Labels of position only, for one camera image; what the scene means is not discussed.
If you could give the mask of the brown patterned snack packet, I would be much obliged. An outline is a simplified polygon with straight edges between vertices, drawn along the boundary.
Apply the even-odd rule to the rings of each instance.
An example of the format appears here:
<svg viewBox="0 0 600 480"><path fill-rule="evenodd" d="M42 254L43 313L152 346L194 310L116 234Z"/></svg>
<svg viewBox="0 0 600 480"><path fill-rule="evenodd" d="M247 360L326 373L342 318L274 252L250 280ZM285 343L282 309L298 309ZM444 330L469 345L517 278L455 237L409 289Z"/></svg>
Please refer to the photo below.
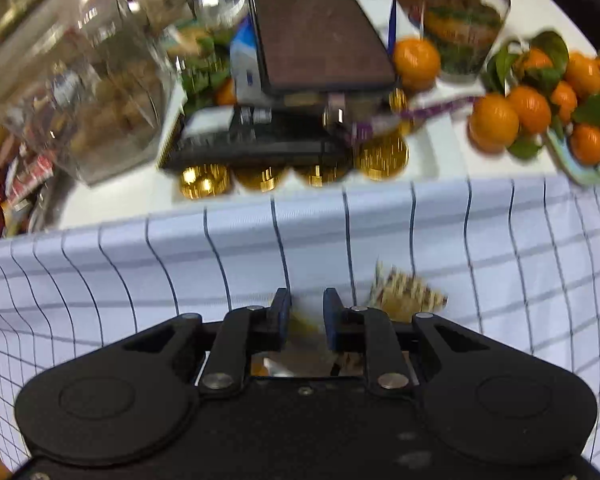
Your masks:
<svg viewBox="0 0 600 480"><path fill-rule="evenodd" d="M417 313L437 313L448 303L448 295L431 286L416 274L396 266L387 270L376 262L375 274L365 304L366 310L385 312L392 322L411 324ZM338 353L330 376L358 375L363 371L363 358L357 353Z"/></svg>

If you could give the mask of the silver yellow snack packet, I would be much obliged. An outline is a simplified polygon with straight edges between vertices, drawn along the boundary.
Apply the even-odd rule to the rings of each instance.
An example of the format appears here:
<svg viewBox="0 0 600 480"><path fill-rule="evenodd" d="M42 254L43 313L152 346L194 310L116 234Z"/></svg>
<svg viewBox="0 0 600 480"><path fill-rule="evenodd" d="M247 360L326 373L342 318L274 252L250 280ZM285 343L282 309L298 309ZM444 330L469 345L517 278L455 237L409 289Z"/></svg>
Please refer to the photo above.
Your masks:
<svg viewBox="0 0 600 480"><path fill-rule="evenodd" d="M315 311L292 306L284 348L255 354L250 372L260 377L328 376L333 360L324 322L317 318Z"/></svg>

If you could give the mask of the blue checkered tablecloth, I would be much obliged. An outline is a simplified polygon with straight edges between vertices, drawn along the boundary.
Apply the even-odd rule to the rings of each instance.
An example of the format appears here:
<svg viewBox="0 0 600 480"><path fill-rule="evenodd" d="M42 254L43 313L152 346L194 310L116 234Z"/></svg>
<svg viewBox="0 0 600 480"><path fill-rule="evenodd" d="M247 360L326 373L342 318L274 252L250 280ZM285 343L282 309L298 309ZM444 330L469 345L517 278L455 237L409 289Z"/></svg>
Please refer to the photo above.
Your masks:
<svg viewBox="0 0 600 480"><path fill-rule="evenodd" d="M265 197L0 240L0 474L29 456L14 403L43 370L279 288L317 328L326 288L365 304L391 268L441 290L449 320L583 378L600 469L600 185L542 177Z"/></svg>

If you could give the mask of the loose tangerine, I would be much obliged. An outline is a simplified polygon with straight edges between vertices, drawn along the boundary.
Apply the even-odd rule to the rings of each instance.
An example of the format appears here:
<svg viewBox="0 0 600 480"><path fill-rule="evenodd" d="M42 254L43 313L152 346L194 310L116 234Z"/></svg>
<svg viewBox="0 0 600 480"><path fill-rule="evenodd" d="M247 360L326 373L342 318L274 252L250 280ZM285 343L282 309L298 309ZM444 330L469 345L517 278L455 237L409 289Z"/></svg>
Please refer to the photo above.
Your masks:
<svg viewBox="0 0 600 480"><path fill-rule="evenodd" d="M404 87L413 91L431 88L441 70L440 54L425 38L407 37L398 41L392 60Z"/></svg>

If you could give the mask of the red snack pile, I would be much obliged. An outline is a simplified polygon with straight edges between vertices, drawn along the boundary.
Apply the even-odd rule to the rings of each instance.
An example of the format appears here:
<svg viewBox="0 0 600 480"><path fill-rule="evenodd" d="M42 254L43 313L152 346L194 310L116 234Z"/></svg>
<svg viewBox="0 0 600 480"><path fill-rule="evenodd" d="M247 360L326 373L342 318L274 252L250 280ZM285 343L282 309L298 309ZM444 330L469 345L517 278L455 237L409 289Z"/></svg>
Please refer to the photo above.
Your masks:
<svg viewBox="0 0 600 480"><path fill-rule="evenodd" d="M0 126L0 238L42 229L55 184L53 163Z"/></svg>

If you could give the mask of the plate of tangerines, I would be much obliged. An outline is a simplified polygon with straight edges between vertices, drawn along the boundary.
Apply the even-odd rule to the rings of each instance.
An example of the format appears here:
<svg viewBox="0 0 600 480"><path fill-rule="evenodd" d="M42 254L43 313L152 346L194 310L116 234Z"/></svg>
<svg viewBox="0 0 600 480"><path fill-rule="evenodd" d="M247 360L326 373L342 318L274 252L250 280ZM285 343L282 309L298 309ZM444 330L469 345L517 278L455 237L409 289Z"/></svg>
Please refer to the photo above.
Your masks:
<svg viewBox="0 0 600 480"><path fill-rule="evenodd" d="M600 50L570 50L554 30L510 38L488 58L481 82L486 94L467 124L474 148L520 162L547 150L572 182L600 184Z"/></svg>

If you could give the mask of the dark phone on box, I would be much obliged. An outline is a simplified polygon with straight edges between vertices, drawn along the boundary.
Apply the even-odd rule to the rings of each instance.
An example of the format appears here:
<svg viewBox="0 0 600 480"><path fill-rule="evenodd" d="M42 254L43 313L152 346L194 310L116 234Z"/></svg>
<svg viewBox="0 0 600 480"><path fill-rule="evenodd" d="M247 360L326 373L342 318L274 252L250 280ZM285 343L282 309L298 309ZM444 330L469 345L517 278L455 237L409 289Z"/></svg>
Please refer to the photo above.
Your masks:
<svg viewBox="0 0 600 480"><path fill-rule="evenodd" d="M263 91L384 92L396 71L358 0L249 0Z"/></svg>

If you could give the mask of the clear glass cookie jar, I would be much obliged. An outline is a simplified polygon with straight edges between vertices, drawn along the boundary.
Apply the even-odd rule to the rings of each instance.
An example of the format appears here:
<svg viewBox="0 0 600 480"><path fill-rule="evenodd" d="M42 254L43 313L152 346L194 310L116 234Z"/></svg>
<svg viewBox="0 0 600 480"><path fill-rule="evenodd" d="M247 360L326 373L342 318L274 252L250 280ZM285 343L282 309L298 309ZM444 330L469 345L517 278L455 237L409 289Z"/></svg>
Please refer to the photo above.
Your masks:
<svg viewBox="0 0 600 480"><path fill-rule="evenodd" d="M173 84L126 0L0 0L0 125L73 179L154 159Z"/></svg>

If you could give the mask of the glass pickle jar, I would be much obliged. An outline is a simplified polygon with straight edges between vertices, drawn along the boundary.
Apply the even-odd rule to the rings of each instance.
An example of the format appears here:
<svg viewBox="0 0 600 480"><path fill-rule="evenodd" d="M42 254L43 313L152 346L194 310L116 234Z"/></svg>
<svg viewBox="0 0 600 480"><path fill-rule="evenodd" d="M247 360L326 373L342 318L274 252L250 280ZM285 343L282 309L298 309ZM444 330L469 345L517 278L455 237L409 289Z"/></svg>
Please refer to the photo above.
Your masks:
<svg viewBox="0 0 600 480"><path fill-rule="evenodd" d="M443 79L479 76L509 10L510 0L424 0L422 32L440 54Z"/></svg>

